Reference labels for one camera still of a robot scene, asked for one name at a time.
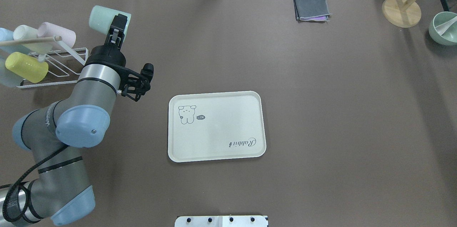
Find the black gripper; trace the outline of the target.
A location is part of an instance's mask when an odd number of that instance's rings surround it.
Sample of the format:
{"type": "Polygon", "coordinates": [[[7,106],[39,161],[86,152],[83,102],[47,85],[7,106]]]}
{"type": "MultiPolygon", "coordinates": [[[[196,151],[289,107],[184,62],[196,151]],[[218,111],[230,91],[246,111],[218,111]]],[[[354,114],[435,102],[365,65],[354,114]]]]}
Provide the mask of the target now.
{"type": "Polygon", "coordinates": [[[124,42],[127,21],[128,17],[126,15],[118,14],[114,16],[106,35],[106,44],[98,45],[91,50],[85,66],[89,64],[106,65],[106,63],[122,67],[126,66],[126,58],[120,49],[124,42]]]}

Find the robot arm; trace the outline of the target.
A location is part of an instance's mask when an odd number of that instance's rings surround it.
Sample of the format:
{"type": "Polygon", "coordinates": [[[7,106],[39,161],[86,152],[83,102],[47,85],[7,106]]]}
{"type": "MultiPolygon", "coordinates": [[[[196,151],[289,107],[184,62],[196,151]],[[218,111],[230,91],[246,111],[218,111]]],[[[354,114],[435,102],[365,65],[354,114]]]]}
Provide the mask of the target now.
{"type": "Polygon", "coordinates": [[[1,226],[27,227],[50,218],[63,226],[90,214],[96,206],[81,148],[98,145],[109,128],[117,95],[137,101],[150,90],[154,66],[138,74],[126,68],[121,46],[130,15],[110,14],[97,21],[106,39],[90,53],[70,97],[20,118],[15,143],[32,152],[35,164],[16,182],[1,186],[1,226]]]}

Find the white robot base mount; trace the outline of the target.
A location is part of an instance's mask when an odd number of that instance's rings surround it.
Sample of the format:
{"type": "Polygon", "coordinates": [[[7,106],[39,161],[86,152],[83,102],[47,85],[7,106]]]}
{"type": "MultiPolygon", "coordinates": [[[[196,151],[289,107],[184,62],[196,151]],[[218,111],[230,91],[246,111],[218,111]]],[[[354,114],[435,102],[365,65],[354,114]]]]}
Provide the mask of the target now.
{"type": "Polygon", "coordinates": [[[175,227],[268,227],[267,216],[225,215],[225,216],[181,216],[175,220],[175,227]]]}

